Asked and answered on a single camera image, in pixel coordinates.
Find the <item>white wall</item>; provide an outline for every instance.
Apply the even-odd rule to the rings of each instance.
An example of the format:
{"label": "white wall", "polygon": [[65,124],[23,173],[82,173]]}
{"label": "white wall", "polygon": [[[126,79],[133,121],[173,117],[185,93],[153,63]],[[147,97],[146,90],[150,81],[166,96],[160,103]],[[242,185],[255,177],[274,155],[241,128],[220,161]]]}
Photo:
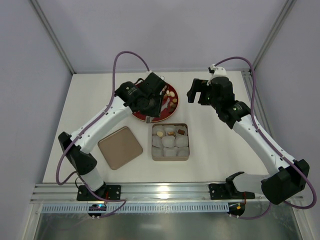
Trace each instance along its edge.
{"label": "white wall", "polygon": [[[79,72],[110,72],[123,50],[153,70],[204,71],[231,56],[253,61],[285,0],[38,0]],[[242,61],[224,66],[247,67]],[[118,71],[143,70],[132,56]]]}
{"label": "white wall", "polygon": [[27,0],[0,3],[0,236],[24,227],[42,180],[71,74]]}
{"label": "white wall", "polygon": [[[309,163],[309,178],[320,196],[319,11],[319,0],[297,1],[257,68],[257,86],[275,139]],[[308,213],[319,234],[320,203]]]}

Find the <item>red plate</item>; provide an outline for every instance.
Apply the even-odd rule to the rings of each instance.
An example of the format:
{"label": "red plate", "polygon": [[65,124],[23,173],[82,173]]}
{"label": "red plate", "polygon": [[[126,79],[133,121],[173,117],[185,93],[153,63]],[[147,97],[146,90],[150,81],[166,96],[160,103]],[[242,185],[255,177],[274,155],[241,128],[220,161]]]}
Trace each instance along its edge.
{"label": "red plate", "polygon": [[[167,85],[167,88],[165,91],[169,90],[170,92],[174,92],[174,97],[172,96],[169,96],[167,99],[163,99],[163,102],[162,102],[162,111],[161,111],[161,114],[160,114],[160,117],[155,117],[151,122],[152,123],[157,123],[157,122],[161,122],[163,120],[166,120],[167,118],[169,118],[172,114],[175,113],[175,111],[177,110],[178,108],[178,103],[179,103],[179,97],[178,97],[178,94],[177,94],[177,91],[174,89],[173,86],[171,86],[170,84],[166,84]],[[177,99],[177,102],[175,103],[176,104],[176,108],[174,109],[173,112],[169,112],[169,109],[171,109],[170,106],[170,103],[172,102],[173,99]],[[140,119],[141,121],[146,121],[146,115],[143,115],[141,114],[139,111],[138,112],[135,112],[133,113],[133,116],[135,116],[136,118]]]}

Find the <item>white table surface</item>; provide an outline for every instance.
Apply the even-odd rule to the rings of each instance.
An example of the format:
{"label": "white table surface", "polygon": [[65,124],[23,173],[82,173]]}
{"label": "white table surface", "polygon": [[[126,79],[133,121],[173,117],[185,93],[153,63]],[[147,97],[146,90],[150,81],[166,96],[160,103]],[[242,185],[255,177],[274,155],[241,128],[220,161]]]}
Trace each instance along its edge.
{"label": "white table surface", "polygon": [[[128,117],[119,122],[110,133],[127,126],[143,148],[143,153],[122,166],[111,170],[95,146],[92,155],[97,160],[97,169],[105,182],[110,183],[154,183],[154,182],[220,182],[226,177],[244,171],[248,174],[268,174],[265,166],[249,145],[233,130],[221,122],[210,106],[188,103],[187,91],[194,78],[207,80],[208,72],[158,72],[165,77],[179,96],[175,113],[163,123],[185,123],[188,125],[190,156],[187,161],[153,161],[151,157],[152,125]],[[120,84],[132,81],[145,73],[117,73],[116,89]],[[229,71],[236,99],[249,105],[249,98],[240,71]],[[68,90],[51,154],[43,178],[44,183],[55,183],[55,174],[62,150],[58,135],[72,133],[91,119],[108,104],[112,89],[111,74],[75,74]],[[65,158],[61,166],[60,180],[74,171]]]}

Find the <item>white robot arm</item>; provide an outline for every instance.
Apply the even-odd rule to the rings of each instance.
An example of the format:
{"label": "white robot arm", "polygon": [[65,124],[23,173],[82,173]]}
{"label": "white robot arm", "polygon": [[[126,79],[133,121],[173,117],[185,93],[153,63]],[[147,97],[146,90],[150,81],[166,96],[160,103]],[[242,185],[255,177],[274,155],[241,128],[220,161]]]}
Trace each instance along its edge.
{"label": "white robot arm", "polygon": [[307,162],[304,159],[297,161],[285,152],[254,117],[259,130],[282,154],[278,155],[254,127],[250,108],[244,102],[235,100],[233,86],[227,77],[226,70],[213,64],[209,67],[209,72],[212,74],[210,80],[193,80],[192,87],[187,93],[188,102],[193,103],[196,92],[201,92],[198,103],[212,106],[220,120],[250,145],[269,173],[268,175],[244,172],[233,174],[226,179],[226,185],[228,185],[226,189],[231,191],[230,196],[236,196],[237,193],[242,192],[263,194],[271,203],[277,205],[302,191],[306,182],[292,166],[283,160],[283,157],[298,167],[306,177],[309,173]]}
{"label": "white robot arm", "polygon": [[[166,86],[166,82],[153,72],[147,72],[147,74],[147,77],[140,83],[139,87],[130,81],[121,84],[115,91],[113,102],[107,112],[103,108],[96,116],[71,135],[62,132],[58,136],[63,151],[78,137],[78,140],[67,152],[66,157],[88,187],[94,192],[105,187],[105,183],[96,167],[97,161],[90,154],[98,141],[117,123],[132,113],[140,111],[143,115],[151,118],[160,116],[164,97],[163,89]],[[88,125],[91,125],[91,127],[86,130],[85,134],[80,136],[80,133]]]}

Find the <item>glass panel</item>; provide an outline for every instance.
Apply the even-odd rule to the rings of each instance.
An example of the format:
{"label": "glass panel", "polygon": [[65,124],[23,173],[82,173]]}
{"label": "glass panel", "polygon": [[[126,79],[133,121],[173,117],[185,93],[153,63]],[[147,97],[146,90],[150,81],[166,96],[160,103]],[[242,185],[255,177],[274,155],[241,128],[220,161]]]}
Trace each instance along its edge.
{"label": "glass panel", "polygon": [[[243,216],[261,214],[264,202],[248,202]],[[293,210],[281,204],[256,220],[226,213],[117,214],[92,220],[87,214],[42,213],[35,240],[300,240]]]}

